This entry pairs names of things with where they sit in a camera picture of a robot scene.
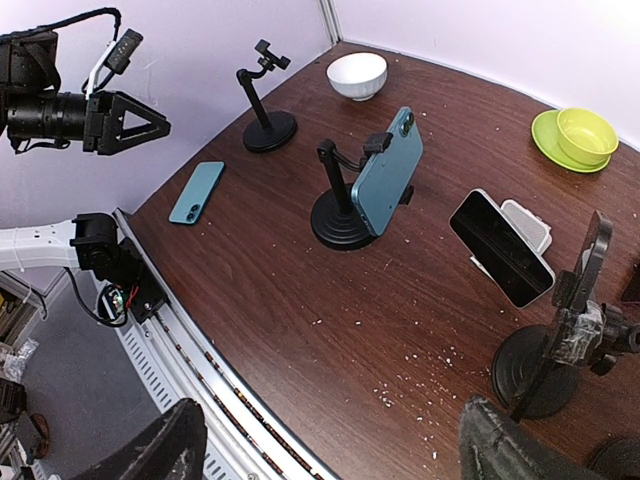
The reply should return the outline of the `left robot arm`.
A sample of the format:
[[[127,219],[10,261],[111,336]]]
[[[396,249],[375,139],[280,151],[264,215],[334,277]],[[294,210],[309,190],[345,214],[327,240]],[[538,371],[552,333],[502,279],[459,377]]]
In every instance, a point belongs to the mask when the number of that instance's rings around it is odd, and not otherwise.
[[[143,41],[125,32],[124,9],[87,9],[1,37],[2,153],[26,167],[1,170],[1,224],[32,226],[79,213],[134,209],[156,174],[171,125],[133,94],[108,89]]]

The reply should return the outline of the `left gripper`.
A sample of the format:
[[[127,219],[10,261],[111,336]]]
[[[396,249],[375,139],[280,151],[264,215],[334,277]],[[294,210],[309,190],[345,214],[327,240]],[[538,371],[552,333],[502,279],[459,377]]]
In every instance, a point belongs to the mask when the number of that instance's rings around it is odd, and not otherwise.
[[[122,123],[116,137],[111,131],[111,111]],[[98,155],[115,155],[169,135],[171,124],[159,111],[121,92],[91,94],[86,104],[82,149]]]

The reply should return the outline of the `teal phone front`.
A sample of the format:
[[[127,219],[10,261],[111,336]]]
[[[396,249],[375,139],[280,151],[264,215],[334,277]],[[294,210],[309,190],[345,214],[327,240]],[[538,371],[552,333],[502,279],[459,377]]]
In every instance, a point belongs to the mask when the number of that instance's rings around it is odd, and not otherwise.
[[[175,202],[168,217],[169,222],[179,225],[195,225],[225,169],[224,162],[199,163]]]

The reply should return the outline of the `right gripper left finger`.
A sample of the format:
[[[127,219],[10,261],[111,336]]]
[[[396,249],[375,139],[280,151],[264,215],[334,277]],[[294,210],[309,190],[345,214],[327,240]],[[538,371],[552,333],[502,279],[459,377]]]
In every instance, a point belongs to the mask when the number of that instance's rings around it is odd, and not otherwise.
[[[207,428],[201,406],[183,398],[78,479],[202,479]]]

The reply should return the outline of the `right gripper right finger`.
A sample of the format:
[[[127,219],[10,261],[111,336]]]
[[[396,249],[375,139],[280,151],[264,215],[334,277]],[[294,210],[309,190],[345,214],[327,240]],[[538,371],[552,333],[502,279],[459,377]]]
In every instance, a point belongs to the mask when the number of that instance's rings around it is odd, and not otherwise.
[[[601,479],[540,443],[487,398],[474,395],[459,421],[462,479]]]

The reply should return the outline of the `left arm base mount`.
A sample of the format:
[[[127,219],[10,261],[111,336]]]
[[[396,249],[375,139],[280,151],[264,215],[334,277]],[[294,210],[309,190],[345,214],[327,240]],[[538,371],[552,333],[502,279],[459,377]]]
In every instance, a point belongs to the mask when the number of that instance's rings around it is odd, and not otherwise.
[[[164,289],[128,237],[119,243],[116,258],[93,273],[103,283],[97,313],[109,323],[119,325],[131,319],[142,324],[168,301]]]

